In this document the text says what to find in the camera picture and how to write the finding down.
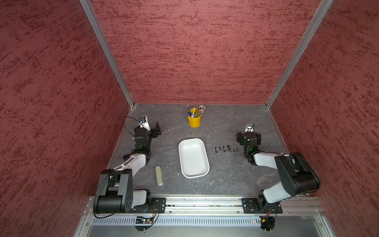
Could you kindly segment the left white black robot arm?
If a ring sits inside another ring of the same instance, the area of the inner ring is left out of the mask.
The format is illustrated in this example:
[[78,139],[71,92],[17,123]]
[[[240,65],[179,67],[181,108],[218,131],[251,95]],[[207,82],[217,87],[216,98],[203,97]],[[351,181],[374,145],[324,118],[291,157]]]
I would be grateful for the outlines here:
[[133,177],[144,168],[151,159],[153,138],[161,135],[157,122],[150,128],[145,120],[134,129],[135,147],[125,155],[124,162],[113,169],[105,169],[99,177],[98,188],[93,203],[93,213],[112,214],[130,211],[147,212],[153,208],[151,192],[148,189],[133,189]]

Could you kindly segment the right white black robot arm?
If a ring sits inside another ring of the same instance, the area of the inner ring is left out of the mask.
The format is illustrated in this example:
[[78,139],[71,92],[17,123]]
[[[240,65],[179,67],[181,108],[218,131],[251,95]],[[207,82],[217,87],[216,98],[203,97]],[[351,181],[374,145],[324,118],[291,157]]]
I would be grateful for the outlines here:
[[243,154],[253,166],[273,168],[280,181],[259,192],[253,204],[260,212],[269,212],[280,202],[296,195],[317,191],[321,180],[315,169],[301,153],[269,153],[259,150],[261,135],[246,131],[237,133],[236,141],[243,146]]

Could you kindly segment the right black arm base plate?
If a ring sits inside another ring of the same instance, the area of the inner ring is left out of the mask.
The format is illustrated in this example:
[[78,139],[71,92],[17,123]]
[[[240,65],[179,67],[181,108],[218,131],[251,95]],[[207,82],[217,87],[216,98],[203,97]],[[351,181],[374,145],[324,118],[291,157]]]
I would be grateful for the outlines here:
[[242,198],[242,208],[245,214],[282,214],[279,202],[268,203],[263,197]]

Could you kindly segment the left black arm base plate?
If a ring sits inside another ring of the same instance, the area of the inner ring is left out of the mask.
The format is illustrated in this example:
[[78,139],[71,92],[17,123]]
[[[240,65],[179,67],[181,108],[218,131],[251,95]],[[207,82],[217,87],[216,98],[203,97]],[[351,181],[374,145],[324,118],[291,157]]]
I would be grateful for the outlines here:
[[130,209],[128,214],[162,214],[165,213],[166,198],[152,197],[151,203],[147,206],[137,206]]

